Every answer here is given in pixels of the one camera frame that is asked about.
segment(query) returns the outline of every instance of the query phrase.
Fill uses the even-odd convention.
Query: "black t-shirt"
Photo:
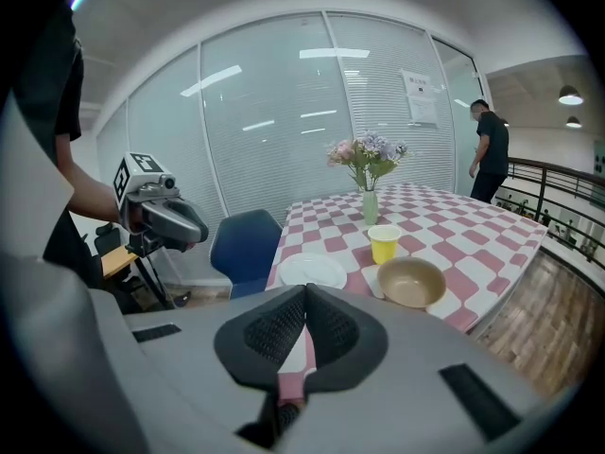
[[[55,165],[56,136],[69,134],[75,140],[81,135],[78,110],[83,79],[72,10],[63,4],[50,17],[13,85],[29,129]],[[89,287],[98,288],[101,270],[67,210],[63,210],[43,257],[76,272]]]
[[[493,175],[508,175],[509,130],[504,126],[502,119],[491,111],[482,113],[476,133],[479,136],[486,134],[490,137],[490,146],[481,160],[480,170]]]

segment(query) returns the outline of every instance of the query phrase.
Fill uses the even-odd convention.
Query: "black slot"
[[[143,341],[157,340],[158,338],[167,337],[168,335],[174,335],[179,333],[181,329],[173,323],[163,324],[162,326],[154,326],[153,328],[139,329],[133,331],[132,335],[134,339],[139,343]]]
[[[519,423],[519,418],[468,365],[439,371],[486,441],[497,439]]]

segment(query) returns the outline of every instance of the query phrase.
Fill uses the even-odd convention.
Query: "checkered tablecloth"
[[[460,331],[467,331],[510,291],[546,234],[543,225],[528,218],[424,186],[392,185],[377,195],[378,224],[396,224],[404,231],[396,254],[426,259],[445,274],[445,295],[427,312]],[[369,228],[360,193],[293,203],[267,289],[283,285],[279,265],[287,257],[320,253],[347,271],[345,290],[382,299]],[[305,329],[280,370],[281,397],[302,397],[304,376],[315,366],[311,337]]]

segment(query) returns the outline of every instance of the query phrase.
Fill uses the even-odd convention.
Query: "white plate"
[[[346,271],[332,257],[318,253],[295,253],[280,264],[280,277],[287,286],[315,283],[331,288],[344,288]]]

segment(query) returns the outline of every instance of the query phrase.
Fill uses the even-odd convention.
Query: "yellow cup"
[[[372,242],[372,258],[376,264],[384,264],[395,256],[397,241],[402,230],[396,225],[374,225],[368,231]]]

